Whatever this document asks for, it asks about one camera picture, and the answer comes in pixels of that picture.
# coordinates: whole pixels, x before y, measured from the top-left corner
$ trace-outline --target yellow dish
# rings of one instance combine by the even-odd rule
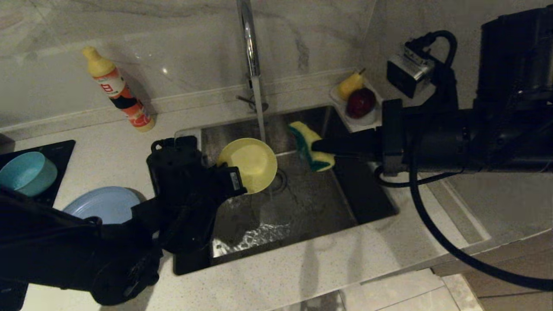
[[[242,184],[253,194],[267,188],[277,174],[277,157],[264,142],[254,138],[237,139],[223,148],[217,165],[238,167]]]

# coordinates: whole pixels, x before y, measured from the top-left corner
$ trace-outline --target tile floor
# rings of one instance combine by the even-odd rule
[[[355,284],[275,311],[483,311],[461,275],[430,269]]]

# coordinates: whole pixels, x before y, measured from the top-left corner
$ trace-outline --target pear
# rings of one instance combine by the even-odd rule
[[[363,72],[365,72],[365,68],[361,69],[359,73],[354,72],[338,85],[338,95],[341,99],[347,101],[351,93],[363,88]]]

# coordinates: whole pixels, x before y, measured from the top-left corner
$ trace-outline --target black cable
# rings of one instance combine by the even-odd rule
[[[430,215],[426,211],[424,203],[422,202],[422,198],[420,196],[419,184],[417,180],[417,148],[418,143],[413,140],[413,148],[411,149],[411,166],[409,168],[409,188],[411,190],[411,196],[413,197],[413,203],[415,204],[416,211],[419,213],[422,222],[428,228],[433,237],[438,241],[438,243],[440,243],[443,248],[445,248],[449,253],[451,253],[460,261],[492,277],[496,277],[515,285],[538,289],[540,291],[553,291],[553,279],[522,276],[491,266],[461,251],[443,235],[440,229],[438,229],[436,224],[432,221],[432,218],[430,218]]]
[[[389,188],[408,188],[409,187],[408,182],[407,183],[387,182],[386,180],[382,179],[382,177],[380,177],[380,175],[382,175],[382,173],[384,173],[384,167],[383,166],[379,166],[374,170],[374,178],[376,179],[377,184],[379,184],[381,186],[384,186],[384,187],[389,187]],[[457,174],[459,174],[459,173],[441,173],[441,174],[434,175],[434,176],[431,176],[431,177],[419,179],[419,180],[417,180],[417,185],[424,185],[424,184],[428,184],[428,183],[433,183],[433,182],[436,182],[440,179],[448,178],[450,176],[457,175]]]
[[[453,58],[455,58],[455,53],[457,52],[457,38],[455,36],[448,32],[447,30],[438,30],[436,32],[430,33],[430,35],[434,38],[442,37],[449,42],[449,52],[447,53],[447,58],[445,61],[446,67],[451,67],[453,64]]]
[[[457,48],[457,40],[455,40],[455,36],[453,36],[453,34],[451,34],[450,32],[444,32],[444,31],[436,32],[434,34],[437,34],[437,33],[439,33],[439,36],[445,37],[446,39],[448,39],[448,41],[450,42],[450,49]],[[450,52],[448,53],[446,66],[451,66],[451,63],[453,62],[453,60],[450,59],[451,55],[454,56],[455,51],[452,52],[450,50]],[[538,289],[541,291],[553,291],[553,279],[522,276],[520,274],[512,273],[512,272],[500,269],[498,267],[494,267],[492,265],[484,263],[466,254],[465,252],[457,248],[455,245],[453,245],[453,243],[451,243],[445,237],[445,235],[440,231],[440,229],[438,229],[436,224],[432,221],[432,218],[426,211],[426,208],[424,207],[424,203],[422,202],[422,198],[419,192],[420,181],[417,180],[417,173],[418,173],[417,152],[418,152],[420,143],[422,141],[422,137],[431,119],[432,119],[432,116],[428,112],[426,112],[426,116],[422,122],[423,124],[422,128],[419,129],[419,132],[415,135],[415,137],[411,141],[411,155],[410,155],[410,167],[409,167],[409,189],[411,190],[411,196],[413,197],[413,203],[415,204],[415,209],[419,213],[419,216],[422,222],[424,223],[424,225],[428,228],[430,233],[438,241],[438,243],[440,243],[440,245],[443,248],[445,248],[450,254],[455,256],[460,261],[471,266],[472,268],[478,271],[481,271],[487,275],[490,275],[492,277],[509,282],[511,284]]]

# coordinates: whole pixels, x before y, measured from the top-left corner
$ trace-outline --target stainless steel sink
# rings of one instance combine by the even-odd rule
[[[311,172],[296,152],[288,124],[301,121],[322,137],[348,130],[331,106],[265,118],[267,143],[276,154],[278,172],[268,189],[229,199],[218,210],[213,232],[214,263],[331,234],[397,212],[374,182],[366,163],[337,159],[332,170]],[[210,164],[228,143],[259,138],[257,120],[201,130],[202,151]]]

